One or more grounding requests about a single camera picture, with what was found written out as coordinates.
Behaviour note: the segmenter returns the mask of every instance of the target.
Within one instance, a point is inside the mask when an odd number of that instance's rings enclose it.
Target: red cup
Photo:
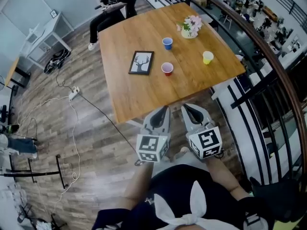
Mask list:
[[[165,62],[161,66],[161,70],[162,72],[164,72],[166,76],[172,75],[173,69],[174,69],[174,66],[169,62]]]

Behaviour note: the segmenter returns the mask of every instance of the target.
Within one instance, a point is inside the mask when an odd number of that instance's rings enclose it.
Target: yellow cup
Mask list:
[[[213,60],[214,55],[210,51],[205,51],[203,52],[202,57],[203,57],[202,59],[203,63],[208,65]]]

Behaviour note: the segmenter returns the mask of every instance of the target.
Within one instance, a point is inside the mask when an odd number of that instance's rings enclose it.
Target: white bow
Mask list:
[[[192,214],[186,214],[181,218],[175,218],[167,202],[158,194],[154,195],[154,205],[156,216],[169,224],[157,230],[174,230],[180,225],[192,224],[196,224],[206,230],[238,230],[238,228],[233,225],[220,220],[201,218],[207,212],[207,203],[205,193],[197,181],[193,184],[190,196],[190,209]]]

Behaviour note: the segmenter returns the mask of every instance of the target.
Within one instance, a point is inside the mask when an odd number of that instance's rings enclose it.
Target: blue cup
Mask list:
[[[173,40],[170,37],[163,38],[162,43],[166,50],[172,49]]]

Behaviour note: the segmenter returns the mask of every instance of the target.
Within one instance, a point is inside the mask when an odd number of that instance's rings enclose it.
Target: paper cup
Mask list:
[[[213,60],[214,55],[210,51],[205,51],[203,52],[202,57],[203,57],[202,59],[203,63],[208,65]]]
[[[170,50],[172,48],[173,40],[170,37],[165,37],[162,40],[165,49]]]
[[[173,69],[174,69],[174,66],[169,62],[165,62],[161,66],[161,70],[162,72],[164,72],[166,76],[170,76],[173,72]]]

